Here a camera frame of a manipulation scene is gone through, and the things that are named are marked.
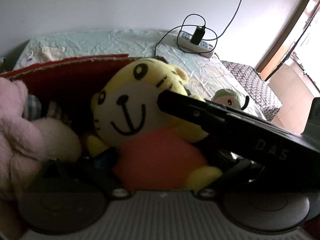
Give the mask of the white power strip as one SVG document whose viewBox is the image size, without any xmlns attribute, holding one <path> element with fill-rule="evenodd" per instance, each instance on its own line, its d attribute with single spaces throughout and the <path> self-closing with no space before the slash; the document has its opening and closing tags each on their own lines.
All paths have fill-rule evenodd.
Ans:
<svg viewBox="0 0 320 240">
<path fill-rule="evenodd" d="M 204 34 L 204 28 L 196 28 L 193 34 L 181 30 L 177 35 L 176 46 L 185 53 L 199 54 L 210 59 L 215 47 L 203 39 Z"/>
</svg>

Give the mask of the patterned dark blanket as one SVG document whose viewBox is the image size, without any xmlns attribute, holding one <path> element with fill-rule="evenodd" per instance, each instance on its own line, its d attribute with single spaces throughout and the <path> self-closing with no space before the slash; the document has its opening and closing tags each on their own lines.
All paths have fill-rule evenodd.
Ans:
<svg viewBox="0 0 320 240">
<path fill-rule="evenodd" d="M 245 64 L 229 61 L 222 61 L 222 64 L 255 101 L 266 120 L 272 121 L 283 105 L 259 73 L 253 67 Z"/>
</svg>

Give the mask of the brown window frame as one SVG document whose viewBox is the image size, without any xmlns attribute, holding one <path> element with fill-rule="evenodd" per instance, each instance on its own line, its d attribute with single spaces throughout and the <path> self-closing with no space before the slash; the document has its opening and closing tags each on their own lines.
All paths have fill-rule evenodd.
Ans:
<svg viewBox="0 0 320 240">
<path fill-rule="evenodd" d="M 278 66 L 283 64 L 283 60 L 290 57 L 290 50 L 298 43 L 318 11 L 319 0 L 300 0 L 289 21 L 255 69 L 263 80 L 270 79 Z"/>
</svg>

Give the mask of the pink plush toy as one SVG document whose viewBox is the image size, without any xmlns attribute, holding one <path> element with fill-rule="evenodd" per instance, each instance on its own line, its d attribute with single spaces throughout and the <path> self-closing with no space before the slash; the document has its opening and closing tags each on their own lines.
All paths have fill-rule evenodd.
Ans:
<svg viewBox="0 0 320 240">
<path fill-rule="evenodd" d="M 63 122 L 23 118 L 28 89 L 23 81 L 1 78 L 1 239 L 19 239 L 17 200 L 49 160 L 75 161 L 78 136 Z"/>
</svg>

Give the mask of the white bed sheet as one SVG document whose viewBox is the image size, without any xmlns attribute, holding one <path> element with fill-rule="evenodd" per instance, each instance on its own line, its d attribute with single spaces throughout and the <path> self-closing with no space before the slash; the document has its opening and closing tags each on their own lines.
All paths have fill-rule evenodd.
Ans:
<svg viewBox="0 0 320 240">
<path fill-rule="evenodd" d="M 220 89 L 235 91 L 244 105 L 245 89 L 216 57 L 210 59 L 187 54 L 176 46 L 176 34 L 166 35 L 154 30 L 85 30 L 57 33 L 29 40 L 19 56 L 14 70 L 36 63 L 57 61 L 70 57 L 128 54 L 130 57 L 164 57 L 182 68 L 189 77 L 187 88 L 211 100 Z"/>
</svg>

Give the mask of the yellow tiger plush toy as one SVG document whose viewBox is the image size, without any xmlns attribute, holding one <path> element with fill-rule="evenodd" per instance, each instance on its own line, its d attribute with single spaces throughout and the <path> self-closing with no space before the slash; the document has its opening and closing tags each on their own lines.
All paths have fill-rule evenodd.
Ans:
<svg viewBox="0 0 320 240">
<path fill-rule="evenodd" d="M 200 126 L 162 112 L 165 90 L 187 96 L 187 73 L 162 59 L 143 58 L 121 68 L 92 99 L 97 135 L 87 138 L 91 155 L 115 147 L 114 172 L 127 191 L 200 191 L 222 175 L 195 143 Z"/>
</svg>

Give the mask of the green pea plush toy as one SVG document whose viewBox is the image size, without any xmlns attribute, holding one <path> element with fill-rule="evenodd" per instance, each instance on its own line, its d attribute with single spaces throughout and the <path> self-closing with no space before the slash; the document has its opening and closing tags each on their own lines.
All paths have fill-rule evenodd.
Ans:
<svg viewBox="0 0 320 240">
<path fill-rule="evenodd" d="M 240 102 L 240 96 L 234 90 L 223 88 L 218 90 L 211 99 L 211 102 L 218 103 L 220 105 L 227 106 L 232 109 L 244 111 L 249 104 L 250 97 L 245 96 L 245 102 L 242 105 Z"/>
</svg>

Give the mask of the black charger adapter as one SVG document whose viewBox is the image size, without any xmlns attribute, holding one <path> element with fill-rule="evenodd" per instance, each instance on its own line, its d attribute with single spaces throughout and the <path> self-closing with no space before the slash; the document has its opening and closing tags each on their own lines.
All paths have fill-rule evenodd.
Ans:
<svg viewBox="0 0 320 240">
<path fill-rule="evenodd" d="M 206 29 L 205 25 L 201 27 L 196 27 L 190 42 L 194 45 L 199 45 L 205 35 L 205 29 Z"/>
</svg>

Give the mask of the red cardboard box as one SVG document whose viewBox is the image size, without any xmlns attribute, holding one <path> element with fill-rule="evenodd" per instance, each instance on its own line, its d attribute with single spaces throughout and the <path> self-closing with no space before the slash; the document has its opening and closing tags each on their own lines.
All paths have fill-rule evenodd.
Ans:
<svg viewBox="0 0 320 240">
<path fill-rule="evenodd" d="M 70 58 L 34 64 L 1 78 L 23 81 L 28 92 L 45 99 L 66 99 L 85 106 L 92 103 L 95 116 L 104 125 L 127 126 L 142 124 L 160 113 L 156 104 L 159 93 L 142 84 L 154 65 L 153 59 L 126 54 Z"/>
</svg>

